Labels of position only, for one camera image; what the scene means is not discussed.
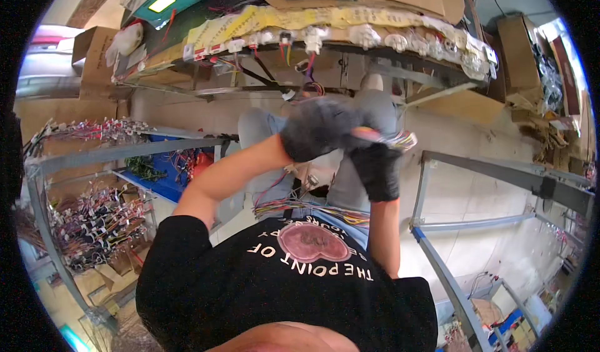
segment light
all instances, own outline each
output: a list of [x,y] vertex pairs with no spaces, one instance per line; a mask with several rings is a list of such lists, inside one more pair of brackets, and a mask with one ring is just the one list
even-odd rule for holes
[[150,4],[148,9],[154,12],[162,12],[165,8],[173,4],[175,0],[157,0],[156,2]]

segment tiled floor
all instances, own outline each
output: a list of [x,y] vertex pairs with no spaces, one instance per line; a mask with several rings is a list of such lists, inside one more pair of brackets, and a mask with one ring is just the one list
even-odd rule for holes
[[[360,57],[351,57],[349,87],[357,88],[362,75]],[[244,63],[248,68],[251,63]],[[252,69],[262,71],[256,66]],[[315,72],[315,78],[326,86],[339,83],[339,69]],[[278,72],[275,77],[300,83],[293,72]],[[205,86],[225,86],[229,77],[211,80]],[[237,132],[239,115],[250,107],[263,107],[280,113],[285,103],[277,93],[252,93],[220,96],[211,103],[177,94],[139,90],[132,103],[132,116],[149,124],[206,132]],[[421,248],[408,231],[419,184],[422,150],[433,150],[457,156],[486,156],[531,162],[534,144],[519,136],[508,113],[499,117],[492,128],[482,128],[418,109],[409,109],[400,119],[404,127],[416,133],[418,145],[403,158],[401,169],[401,268],[400,276],[423,276],[431,285],[436,301],[447,296]],[[441,163],[431,174],[423,208],[426,222],[471,221],[497,218],[524,212],[535,198],[516,186],[478,175],[465,169]],[[158,206],[167,215],[169,207]],[[219,229],[211,241],[218,244],[254,222],[251,205]],[[560,244],[541,228],[535,219],[520,225],[507,225],[477,231],[451,231],[429,236],[440,256],[467,292],[475,275],[483,270],[499,274],[524,297],[532,294],[542,280],[557,270],[555,259]]]

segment light blue jeans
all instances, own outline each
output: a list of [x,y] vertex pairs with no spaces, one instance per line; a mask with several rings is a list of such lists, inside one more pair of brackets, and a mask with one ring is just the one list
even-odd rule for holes
[[[392,134],[397,131],[395,105],[388,93],[375,89],[362,90],[355,96],[355,103],[357,108],[371,115],[371,118],[380,128],[382,134]],[[285,124],[286,118],[284,117],[274,116],[260,108],[251,108],[240,116],[237,123],[240,145],[242,148],[247,148],[257,144],[281,131]],[[246,185],[246,191],[252,195],[252,205],[260,197],[260,194],[275,183],[284,172],[283,168],[267,172],[253,178]],[[294,175],[286,175],[280,183],[268,189],[260,197],[260,203],[288,197],[293,183]],[[306,194],[302,200],[322,206],[335,206],[365,213],[369,213],[371,209],[371,204],[368,200],[367,192],[361,183],[361,179],[358,177],[352,161],[346,155],[344,155],[340,162],[340,168],[335,175],[334,183],[329,188],[327,198],[318,198]],[[302,218],[306,215],[317,216],[328,224],[343,229],[365,250],[367,249],[368,228],[355,227],[334,218],[334,216],[310,209],[295,209],[292,213],[293,218]],[[283,216],[283,212],[269,214],[265,218],[281,218],[281,216]]]

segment black glove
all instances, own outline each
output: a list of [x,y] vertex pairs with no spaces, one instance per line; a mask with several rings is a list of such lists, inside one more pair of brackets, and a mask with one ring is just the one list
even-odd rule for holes
[[393,201],[400,196],[400,161],[402,153],[382,143],[361,140],[349,151],[358,177],[369,201]]
[[341,147],[362,118],[346,104],[325,97],[299,102],[287,121],[279,133],[281,142],[292,161],[301,163]]

